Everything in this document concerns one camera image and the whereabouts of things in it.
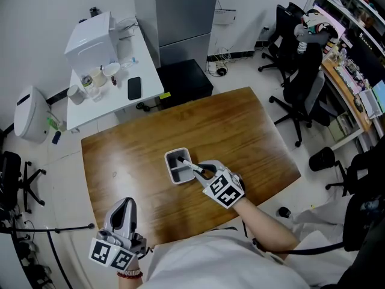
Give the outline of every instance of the office chair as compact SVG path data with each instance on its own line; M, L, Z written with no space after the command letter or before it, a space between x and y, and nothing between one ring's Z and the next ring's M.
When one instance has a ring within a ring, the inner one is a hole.
M296 40L293 30L295 26L301 23L301 17L304 11L294 3L289 3L288 8L277 5L276 30L269 38L269 52L271 55L262 53L262 58L269 58L273 63L261 66L258 71L278 67L283 77L283 84L286 82L285 71L293 74L297 69L295 62L299 42ZM274 42L282 36L282 42L279 48Z
M332 186L342 186L343 193L342 196L356 193L379 193L383 192L383 155L385 153L385 136L380 139L377 145L362 154L357 154L350 167L345 172L345 169L342 167L340 161L336 161L335 166L339 166L339 169L342 174L343 182L332 183L325 186L329 190ZM359 170L368 170L368 174L360 179L358 179Z
M293 76L288 78L283 89L285 101L292 106L275 96L269 98L269 102L278 103L288 113L275 121L275 125L288 119L293 120L298 136L298 141L295 142L296 147L299 147L302 142L300 122L306 122L308 128L312 127L313 120L329 126L330 116L337 116L337 112L328 107L326 97L321 93L325 83L324 73L319 70L322 62L321 45L309 43L300 62L298 73L294 78L292 78Z
M1 156L2 158L2 175L1 175L1 185L0 185L0 208L4 211L11 211L17 205L17 191L18 189L23 190L23 201L24 201L24 211L27 213L32 213L27 206L28 194L32 196L33 199L37 201L40 205L45 205L43 200L40 200L34 192L31 190L31 183L39 173L46 174L47 172L43 169L38 169L30 177L27 175L27 166L31 166L30 161L26 161L24 164L24 175L23 179L19 180L21 177L20 167L21 167L21 158L18 154L5 151Z

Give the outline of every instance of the wooden desk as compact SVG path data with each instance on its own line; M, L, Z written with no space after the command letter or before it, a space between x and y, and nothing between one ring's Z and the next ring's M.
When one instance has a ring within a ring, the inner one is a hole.
M338 92L349 107L350 111L353 113L353 116L358 122L360 128L367 132L371 127L372 122L369 120L369 117L366 114L365 110L361 113L354 105L354 96L353 94L351 94L347 85L344 83L340 75L338 75L338 73L334 69L335 66L338 65L330 60L322 62L322 70L333 83L333 85L337 88Z
M102 227L106 212L135 199L149 245L188 238L234 217L193 180L171 183L164 154L186 147L194 162L220 160L241 174L259 205L300 177L278 130L251 88L173 107L82 140L88 192Z

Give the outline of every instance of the trash can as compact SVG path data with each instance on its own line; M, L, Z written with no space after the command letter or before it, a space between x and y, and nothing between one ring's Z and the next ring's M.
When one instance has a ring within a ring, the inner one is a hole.
M309 158L309 167L312 171L320 171L322 169L333 167L335 162L336 158L333 150L329 147L325 147Z

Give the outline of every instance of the white floor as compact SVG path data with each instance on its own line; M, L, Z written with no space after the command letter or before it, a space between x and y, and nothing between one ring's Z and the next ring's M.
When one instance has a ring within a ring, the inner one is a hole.
M280 72L277 70L264 70L263 73L257 71L258 66L267 63L269 61L261 59L260 52L256 52L254 58L229 63L229 72L224 77L215 78L208 75L214 85L213 94L250 86L273 121L283 117L285 112L277 104L268 102L271 95L283 99ZM14 133L10 134L6 138L4 151L18 153L23 162L32 161L29 174L37 168L47 170L47 175L40 175L32 186L46 205L42 207L29 197L32 214L24 214L24 218L31 220L36 228L85 226L94 223L84 176L81 139L116 126L120 122L151 114L155 109L145 113L132 107L128 108L119 118L115 114L110 114L80 127L79 133L72 134L70 131L62 133L57 145L51 143L54 136L53 129L50 130L46 141L40 145L20 140L15 137ZM59 119L65 120L67 98L54 104L52 112ZM296 148L294 143L297 141L297 135L292 121L287 120L278 126L278 131L297 164L301 178L260 205L265 212L271 215L275 215L277 209L283 205L293 212L300 212L340 196L340 190L336 191L336 188L325 190L326 184L340 181L339 173L335 168L312 172L308 166L309 157L325 146L328 139L324 138L324 134L327 132L324 131L323 126L316 123L311 129L303 125L301 130L303 144ZM336 158L341 160L345 167L348 167L356 153L356 142L352 141L336 151ZM23 211L21 198L19 205ZM230 224L243 230L239 218L232 220ZM114 271L88 260L89 244L95 234L96 229L61 233L60 235L52 234L58 255L73 288L117 288L117 277ZM38 260L52 269L51 278L56 288L67 288L46 235L36 234L34 241L40 250ZM141 261L141 267L144 270L149 261L150 255Z

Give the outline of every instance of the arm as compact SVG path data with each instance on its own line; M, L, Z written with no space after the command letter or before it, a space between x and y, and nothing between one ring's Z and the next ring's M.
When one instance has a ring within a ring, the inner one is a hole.
M139 269L139 260L138 258L128 267L129 270ZM140 285L143 284L142 277L136 279L127 279L118 276L119 278L119 289L137 289Z
M288 228L261 211L248 199L240 199L233 208L266 250L270 252L293 250L299 244L298 239Z

